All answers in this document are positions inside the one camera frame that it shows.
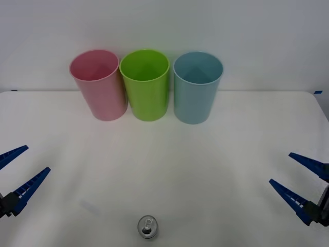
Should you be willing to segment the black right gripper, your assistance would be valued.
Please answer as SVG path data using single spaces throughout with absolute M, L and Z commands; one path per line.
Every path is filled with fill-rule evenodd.
M 288 156 L 315 173 L 320 179 L 328 181 L 328 163 L 322 163 L 293 152 Z M 329 186 L 324 190 L 319 202 L 315 204 L 314 202 L 292 192 L 273 179 L 270 179 L 269 183 L 282 199 L 293 209 L 304 224 L 310 226 L 312 222 L 316 222 L 323 226 L 328 226 Z

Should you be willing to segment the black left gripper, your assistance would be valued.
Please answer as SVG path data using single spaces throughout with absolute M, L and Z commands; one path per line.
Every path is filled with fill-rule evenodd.
M 15 158 L 17 158 L 19 155 L 21 155 L 28 149 L 29 147 L 27 145 L 24 145 L 1 154 L 0 169 L 3 169 L 5 166 L 7 166 L 10 162 L 12 162 Z M 29 181 L 27 181 L 15 191 L 8 193 L 4 197 L 0 193 L 0 218 L 2 218 L 4 215 L 6 215 L 7 217 L 10 217 L 11 215 L 19 215 L 24 209 L 24 207 L 27 205 L 29 199 L 32 197 L 32 195 L 36 192 L 41 183 L 50 173 L 50 171 L 51 169 L 49 167 L 46 167 L 44 170 L 42 170 L 40 173 L 31 178 Z

